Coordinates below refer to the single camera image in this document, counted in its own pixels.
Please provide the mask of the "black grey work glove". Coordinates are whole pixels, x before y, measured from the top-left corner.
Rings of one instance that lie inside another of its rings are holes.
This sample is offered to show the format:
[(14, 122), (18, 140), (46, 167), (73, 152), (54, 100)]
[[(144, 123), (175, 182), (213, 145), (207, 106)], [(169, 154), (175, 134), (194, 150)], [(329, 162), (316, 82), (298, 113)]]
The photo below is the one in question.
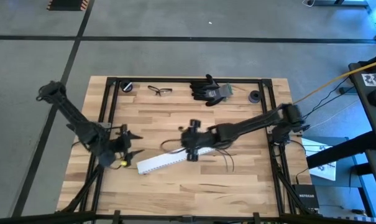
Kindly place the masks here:
[(197, 91), (193, 92), (191, 95), (194, 100), (205, 101), (206, 106), (214, 106), (227, 98), (223, 96), (219, 90)]
[(206, 74), (205, 81), (191, 82), (190, 88), (195, 100), (224, 100), (233, 95), (230, 84), (219, 85), (210, 74)]

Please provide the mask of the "white printed label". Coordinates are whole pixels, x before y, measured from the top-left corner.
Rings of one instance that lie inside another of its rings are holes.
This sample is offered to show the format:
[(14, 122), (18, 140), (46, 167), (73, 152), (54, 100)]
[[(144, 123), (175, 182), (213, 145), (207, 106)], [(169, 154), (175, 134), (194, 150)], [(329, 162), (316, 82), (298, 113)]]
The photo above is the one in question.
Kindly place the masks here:
[(376, 73), (363, 73), (362, 79), (365, 86), (376, 87)]

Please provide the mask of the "black orange striped mat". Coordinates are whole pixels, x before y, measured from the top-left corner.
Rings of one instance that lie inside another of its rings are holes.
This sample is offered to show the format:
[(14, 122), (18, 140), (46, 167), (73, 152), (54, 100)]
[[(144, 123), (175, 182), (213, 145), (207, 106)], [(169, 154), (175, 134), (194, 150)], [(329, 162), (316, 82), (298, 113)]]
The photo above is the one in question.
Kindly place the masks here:
[(85, 11), (89, 0), (50, 0), (47, 5), (49, 11)]

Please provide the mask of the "white printed paper sheet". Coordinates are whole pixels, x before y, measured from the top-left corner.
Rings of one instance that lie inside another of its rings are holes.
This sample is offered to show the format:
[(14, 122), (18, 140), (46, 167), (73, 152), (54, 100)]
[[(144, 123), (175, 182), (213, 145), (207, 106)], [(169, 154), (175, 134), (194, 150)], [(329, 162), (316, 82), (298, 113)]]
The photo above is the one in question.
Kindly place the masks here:
[[(312, 141), (309, 139), (302, 138), (302, 145), (305, 149), (306, 157), (312, 156), (318, 152), (321, 152), (325, 149), (330, 148), (331, 146)], [(325, 165), (321, 165), (315, 168), (310, 169), (310, 174), (315, 175), (320, 178), (324, 178), (327, 180), (335, 181), (336, 180), (336, 162), (331, 162)]]

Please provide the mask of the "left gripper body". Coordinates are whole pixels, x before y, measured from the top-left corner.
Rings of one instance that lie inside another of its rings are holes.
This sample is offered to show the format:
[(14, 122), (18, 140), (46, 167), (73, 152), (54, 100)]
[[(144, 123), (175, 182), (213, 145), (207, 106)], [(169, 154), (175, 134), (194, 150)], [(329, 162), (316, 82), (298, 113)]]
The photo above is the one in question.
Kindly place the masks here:
[(131, 145), (131, 140), (123, 137), (110, 140), (108, 147), (99, 156), (99, 164), (110, 167), (116, 160), (122, 161), (123, 155), (129, 152)]

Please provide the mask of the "black Netgear network switch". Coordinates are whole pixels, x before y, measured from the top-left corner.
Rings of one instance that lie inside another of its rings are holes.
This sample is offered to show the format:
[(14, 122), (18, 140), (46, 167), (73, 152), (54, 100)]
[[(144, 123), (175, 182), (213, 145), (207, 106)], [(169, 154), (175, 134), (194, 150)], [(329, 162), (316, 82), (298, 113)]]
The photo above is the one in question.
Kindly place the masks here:
[(301, 203), (303, 203), (313, 213), (319, 213), (319, 202), (316, 194), (315, 186), (313, 185), (293, 185)]

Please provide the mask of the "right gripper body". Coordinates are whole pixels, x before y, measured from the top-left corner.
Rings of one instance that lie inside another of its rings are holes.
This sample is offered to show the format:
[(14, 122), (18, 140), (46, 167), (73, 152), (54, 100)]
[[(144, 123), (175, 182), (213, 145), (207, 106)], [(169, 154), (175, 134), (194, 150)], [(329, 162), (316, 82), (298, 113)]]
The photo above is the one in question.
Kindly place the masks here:
[(206, 132), (187, 128), (181, 132), (181, 145), (185, 149), (214, 148), (220, 146), (221, 142), (216, 128), (208, 128)]

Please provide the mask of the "clear safety glasses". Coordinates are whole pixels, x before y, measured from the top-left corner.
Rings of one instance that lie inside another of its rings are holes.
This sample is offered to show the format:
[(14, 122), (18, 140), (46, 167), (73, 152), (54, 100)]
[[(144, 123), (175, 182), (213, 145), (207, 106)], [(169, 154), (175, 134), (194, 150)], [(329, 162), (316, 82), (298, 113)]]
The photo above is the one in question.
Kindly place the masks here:
[(149, 85), (147, 88), (154, 91), (157, 96), (167, 96), (173, 92), (172, 88), (157, 88), (152, 85)]

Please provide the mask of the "black aluminium table frame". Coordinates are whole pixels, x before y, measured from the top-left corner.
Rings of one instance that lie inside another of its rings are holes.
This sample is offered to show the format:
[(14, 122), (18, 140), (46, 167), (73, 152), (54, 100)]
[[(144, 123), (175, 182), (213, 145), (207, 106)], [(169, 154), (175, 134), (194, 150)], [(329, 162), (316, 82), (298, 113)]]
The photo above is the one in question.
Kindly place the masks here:
[[(81, 143), (73, 146), (66, 172), (66, 188), (78, 188), (70, 204), (55, 213), (0, 218), (0, 224), (78, 224), (111, 220), (168, 220), (177, 222), (263, 222), (289, 224), (375, 224), (314, 214), (303, 203), (290, 183), (288, 159), (306, 167), (305, 154), (297, 147), (281, 147), (272, 141), (272, 127), (240, 136), (226, 149), (205, 147), (197, 162), (186, 160), (186, 153), (166, 154), (160, 144), (179, 139), (180, 126), (191, 119), (201, 121), (199, 132), (221, 123), (238, 123), (264, 114), (288, 101), (273, 92), (270, 79), (232, 78), (235, 95), (223, 105), (203, 106), (190, 94), (192, 78), (135, 77), (130, 93), (120, 92), (124, 77), (91, 77), (89, 84), (103, 90), (101, 106), (97, 94), (85, 98), (79, 110), (88, 120), (111, 129), (118, 138), (119, 126), (126, 124), (133, 139), (130, 151), (144, 149), (129, 167), (103, 167), (98, 158)], [(167, 96), (149, 90), (172, 88)], [(251, 103), (251, 91), (261, 92), (262, 100)]]

